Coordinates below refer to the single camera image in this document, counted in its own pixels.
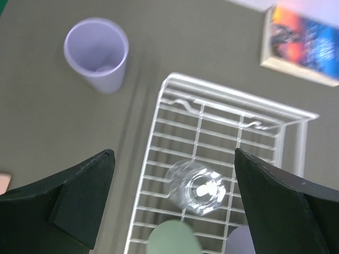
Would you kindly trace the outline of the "clear glass cup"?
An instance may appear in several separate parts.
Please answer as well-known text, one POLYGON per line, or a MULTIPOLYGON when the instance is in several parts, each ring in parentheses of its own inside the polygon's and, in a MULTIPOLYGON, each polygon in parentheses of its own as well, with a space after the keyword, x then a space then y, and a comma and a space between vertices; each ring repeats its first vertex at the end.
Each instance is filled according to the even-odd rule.
POLYGON ((191 160, 178 161, 170 167, 165 174, 164 191, 176 206, 199 216, 219 209, 228 193, 220 173, 191 160))

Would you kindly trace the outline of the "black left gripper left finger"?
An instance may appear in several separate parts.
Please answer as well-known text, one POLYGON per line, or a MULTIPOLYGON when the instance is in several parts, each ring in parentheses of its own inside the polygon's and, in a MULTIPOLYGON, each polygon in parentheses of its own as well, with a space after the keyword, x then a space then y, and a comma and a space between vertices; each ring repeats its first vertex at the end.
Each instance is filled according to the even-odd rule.
POLYGON ((89 253, 108 198, 111 149, 1 195, 1 253, 89 253))

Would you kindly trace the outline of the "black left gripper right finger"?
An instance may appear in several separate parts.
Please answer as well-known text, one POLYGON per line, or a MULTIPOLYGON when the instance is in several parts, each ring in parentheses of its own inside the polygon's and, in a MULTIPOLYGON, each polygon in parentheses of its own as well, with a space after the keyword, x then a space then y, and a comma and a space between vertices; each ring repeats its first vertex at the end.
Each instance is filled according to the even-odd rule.
POLYGON ((256 253, 338 253, 338 191, 237 148, 240 195, 256 253))

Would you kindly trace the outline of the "tall green cup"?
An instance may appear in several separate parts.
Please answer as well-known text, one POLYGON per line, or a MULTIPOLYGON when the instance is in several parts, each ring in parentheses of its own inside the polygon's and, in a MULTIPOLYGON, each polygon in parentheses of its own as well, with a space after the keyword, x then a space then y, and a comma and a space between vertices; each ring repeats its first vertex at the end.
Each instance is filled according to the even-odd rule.
POLYGON ((202 253, 191 227, 179 220, 168 220, 153 229, 146 243, 146 253, 202 253))

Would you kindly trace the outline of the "short purple cup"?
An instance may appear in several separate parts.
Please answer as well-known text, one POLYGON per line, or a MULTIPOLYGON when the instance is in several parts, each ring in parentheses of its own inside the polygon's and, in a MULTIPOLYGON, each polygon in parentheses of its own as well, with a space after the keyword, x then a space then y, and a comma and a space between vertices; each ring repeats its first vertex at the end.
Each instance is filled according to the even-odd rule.
POLYGON ((240 226, 229 235, 225 253, 256 254, 248 226, 240 226))

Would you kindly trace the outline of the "tall purple cup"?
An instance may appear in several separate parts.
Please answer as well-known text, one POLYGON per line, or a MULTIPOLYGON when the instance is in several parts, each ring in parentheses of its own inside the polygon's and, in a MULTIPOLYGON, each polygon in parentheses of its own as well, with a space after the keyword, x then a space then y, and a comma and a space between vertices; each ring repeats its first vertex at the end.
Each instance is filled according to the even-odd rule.
POLYGON ((98 92, 112 94, 124 81, 129 41, 111 20, 92 17, 75 24, 64 40, 69 66, 98 92))

